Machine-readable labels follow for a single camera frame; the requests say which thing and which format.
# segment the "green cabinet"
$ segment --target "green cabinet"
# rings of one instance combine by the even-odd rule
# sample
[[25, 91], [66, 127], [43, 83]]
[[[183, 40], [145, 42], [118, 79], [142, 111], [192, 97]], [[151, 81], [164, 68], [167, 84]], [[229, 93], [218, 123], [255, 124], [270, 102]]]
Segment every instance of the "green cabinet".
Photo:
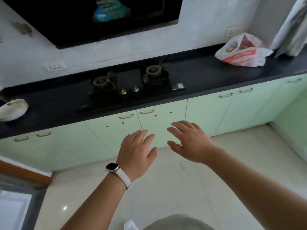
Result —
[[111, 157], [84, 122], [2, 139], [0, 155], [46, 172]]
[[307, 162], [307, 89], [291, 103], [274, 123], [285, 134]]
[[280, 84], [280, 80], [274, 80], [237, 89], [216, 134], [219, 135], [252, 126], [251, 120]]
[[136, 111], [130, 111], [85, 121], [94, 134], [106, 145], [112, 157], [118, 155], [122, 140], [142, 129]]
[[199, 125], [209, 136], [215, 135], [235, 92], [232, 89], [188, 99], [185, 119]]
[[138, 117], [143, 130], [148, 130], [148, 135], [155, 134], [152, 147], [166, 146], [168, 140], [179, 143], [180, 141], [167, 131], [171, 123], [185, 119], [187, 100], [171, 102], [138, 110]]
[[273, 121], [300, 93], [307, 88], [307, 74], [286, 77], [280, 80], [282, 85], [267, 101], [251, 124], [261, 125]]

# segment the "wall outlet plate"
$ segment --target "wall outlet plate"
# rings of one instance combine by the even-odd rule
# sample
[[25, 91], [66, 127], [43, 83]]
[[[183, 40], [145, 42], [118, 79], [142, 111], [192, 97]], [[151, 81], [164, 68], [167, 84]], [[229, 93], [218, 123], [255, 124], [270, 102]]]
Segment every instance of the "wall outlet plate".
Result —
[[66, 65], [64, 64], [63, 61], [59, 61], [59, 62], [56, 62], [56, 63], [52, 63], [52, 64], [49, 64], [49, 65], [46, 65], [45, 67], [46, 67], [46, 69], [47, 69], [49, 72], [59, 71], [59, 70], [66, 69]]
[[245, 32], [245, 26], [241, 25], [241, 26], [236, 26], [236, 27], [230, 27], [227, 29], [226, 32], [226, 37], [233, 37], [235, 35], [238, 35], [240, 33]]

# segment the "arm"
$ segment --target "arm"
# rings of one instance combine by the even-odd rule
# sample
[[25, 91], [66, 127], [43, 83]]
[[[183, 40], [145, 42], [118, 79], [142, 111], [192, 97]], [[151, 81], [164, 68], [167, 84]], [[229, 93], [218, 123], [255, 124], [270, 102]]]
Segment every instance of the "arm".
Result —
[[[155, 135], [144, 139], [146, 134], [147, 130], [139, 130], [126, 136], [116, 160], [132, 182], [141, 177], [157, 157], [156, 147], [147, 155]], [[125, 191], [125, 183], [116, 174], [107, 174], [61, 230], [107, 230]]]
[[209, 166], [265, 229], [307, 229], [307, 200], [216, 147], [195, 123], [179, 121], [172, 126], [176, 128], [168, 131], [182, 146], [169, 141], [171, 149], [188, 160]]

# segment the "watch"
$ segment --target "watch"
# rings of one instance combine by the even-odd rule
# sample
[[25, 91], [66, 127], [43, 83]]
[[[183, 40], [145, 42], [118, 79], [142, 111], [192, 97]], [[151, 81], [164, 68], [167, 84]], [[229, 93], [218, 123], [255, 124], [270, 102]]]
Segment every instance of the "watch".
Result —
[[131, 184], [131, 180], [118, 164], [110, 163], [106, 166], [106, 169], [109, 171], [109, 173], [117, 174], [117, 176], [119, 176], [119, 178], [125, 183], [126, 188], [128, 189], [129, 185]]

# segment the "countertop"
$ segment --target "countertop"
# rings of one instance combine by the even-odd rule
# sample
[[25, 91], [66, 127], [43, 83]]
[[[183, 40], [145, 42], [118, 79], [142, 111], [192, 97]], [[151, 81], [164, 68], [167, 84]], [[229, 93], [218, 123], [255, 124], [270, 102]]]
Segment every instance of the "countertop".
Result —
[[[263, 67], [247, 68], [222, 63], [215, 58], [215, 52], [222, 46], [204, 47], [5, 88], [3, 95], [11, 99], [25, 99], [29, 109], [17, 120], [0, 123], [0, 139], [307, 73], [307, 47], [297, 57], [271, 56], [267, 57]], [[168, 63], [171, 80], [176, 77], [176, 81], [184, 84], [184, 90], [127, 102], [121, 106], [76, 112], [89, 99], [87, 91], [91, 88], [93, 76], [103, 76], [113, 70], [115, 73], [126, 73], [129, 77], [129, 73], [138, 66], [160, 60]]]

